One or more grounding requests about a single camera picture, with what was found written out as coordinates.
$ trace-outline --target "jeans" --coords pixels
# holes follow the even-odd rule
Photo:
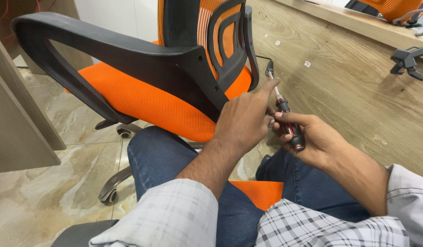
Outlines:
[[[139,200],[149,188],[174,179],[198,153],[177,135],[150,126],[131,139],[127,155]],[[335,181],[284,149],[259,166],[256,179],[284,182],[283,198],[342,220],[357,222],[369,217]],[[264,211],[230,182],[218,205],[216,246],[253,246]]]

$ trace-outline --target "red and black screwdriver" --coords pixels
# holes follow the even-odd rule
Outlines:
[[[273,69],[267,68],[269,78],[272,80],[273,77]],[[274,87],[274,91],[276,92],[276,106],[279,108],[280,111],[283,113],[290,113],[291,109],[289,109],[288,101],[279,93],[277,87]],[[300,129],[300,125],[296,123],[280,123],[280,128],[283,130],[285,134],[292,134],[292,139],[289,141],[289,144],[292,149],[296,151],[301,151],[306,148],[305,145],[305,137],[302,134]]]

